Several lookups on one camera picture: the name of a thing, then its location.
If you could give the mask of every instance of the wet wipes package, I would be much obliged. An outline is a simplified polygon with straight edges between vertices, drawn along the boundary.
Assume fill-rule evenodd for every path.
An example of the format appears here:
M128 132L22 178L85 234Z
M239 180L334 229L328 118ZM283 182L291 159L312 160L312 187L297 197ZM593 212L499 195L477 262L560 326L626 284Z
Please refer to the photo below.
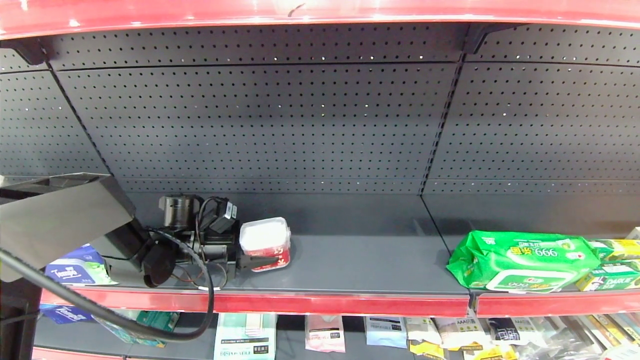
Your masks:
M93 321L90 313L75 306L40 304L40 312L58 324Z
M581 236L472 231L447 269L467 288L549 293L600 264Z
M365 316L367 345L406 348L406 327L403 318Z
M274 360L276 314L218 315L214 360Z
M89 244L83 245L47 265L45 274L62 284L117 284L107 275L102 256Z
M342 316L307 315L305 349L320 352L345 352Z

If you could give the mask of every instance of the black wire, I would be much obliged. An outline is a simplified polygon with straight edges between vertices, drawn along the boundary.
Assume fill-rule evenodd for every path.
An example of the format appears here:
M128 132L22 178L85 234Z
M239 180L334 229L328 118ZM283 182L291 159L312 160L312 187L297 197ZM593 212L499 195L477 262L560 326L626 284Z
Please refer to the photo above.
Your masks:
M156 329L155 327L142 325L135 320L131 320L126 318L111 309L108 309L96 302L89 300L88 298L72 291L68 287L54 281L50 277L44 275L42 272L33 268L31 265L25 263L20 258L15 257L13 254L8 252L6 249L0 247L0 261L3 265L9 266L16 272L22 274L27 280L33 282L37 286L49 290L54 295L59 298L70 302L71 304L85 310L96 317L104 319L110 323L113 323L125 330L132 331L137 335L165 340L165 341L189 341L193 340L200 335L202 335L211 320L213 319L213 281L211 280L211 275L204 262L198 257L195 251L191 250L187 245L182 243L180 240L176 239L172 235L165 233L164 231L160 231L157 229L147 229L150 232L160 234L165 238L171 240L172 242L178 244L180 248L185 250L189 255L194 258L195 263L200 267L200 269L207 273L206 281L209 284L209 305L207 307L207 314L205 315L204 321L200 325L198 329L192 332L170 332L161 329Z

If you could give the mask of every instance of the white package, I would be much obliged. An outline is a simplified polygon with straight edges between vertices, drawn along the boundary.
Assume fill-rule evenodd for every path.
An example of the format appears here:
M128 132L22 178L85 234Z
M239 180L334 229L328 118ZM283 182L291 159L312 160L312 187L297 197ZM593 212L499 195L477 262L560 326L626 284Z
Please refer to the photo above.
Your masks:
M406 327L403 318L365 316L367 345L406 348Z
M456 349L474 343L492 347L491 337L473 314L467 318L435 318L434 321L442 338L442 348Z
M320 352L345 352L342 316L307 315L305 349Z
M405 318L406 335L409 340L427 341L441 345L442 338L433 320L430 318Z

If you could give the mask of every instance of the metal plate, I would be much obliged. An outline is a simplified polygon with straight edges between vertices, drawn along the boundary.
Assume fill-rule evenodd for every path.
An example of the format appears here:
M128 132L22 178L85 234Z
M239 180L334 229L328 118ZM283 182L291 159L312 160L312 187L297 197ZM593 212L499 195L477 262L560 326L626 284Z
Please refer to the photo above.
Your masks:
M107 169L47 71L0 75L0 174Z
M640 31L531 24L486 37L467 61L538 61L640 66Z
M467 63L429 179L640 179L640 70Z
M53 38L60 69L169 65L457 61L466 24L220 26Z
M13 49L0 49L0 73L46 70L47 66L29 65Z
M190 188L207 191L212 179L282 179L268 188L295 192L401 183L396 191L405 192L409 180L418 193L454 68L110 69L64 72L60 80L121 180L206 179L205 187ZM322 184L331 179L356 181Z
M425 193L640 194L640 181L429 180Z

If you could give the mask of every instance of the plastic container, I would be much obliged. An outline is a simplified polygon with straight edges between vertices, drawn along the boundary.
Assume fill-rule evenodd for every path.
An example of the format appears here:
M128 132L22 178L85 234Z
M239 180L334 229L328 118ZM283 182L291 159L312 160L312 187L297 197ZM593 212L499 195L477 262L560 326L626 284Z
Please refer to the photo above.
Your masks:
M282 217L247 222L240 228L240 247L249 256L278 257L277 262L254 268L254 272L283 268L291 262L291 230Z

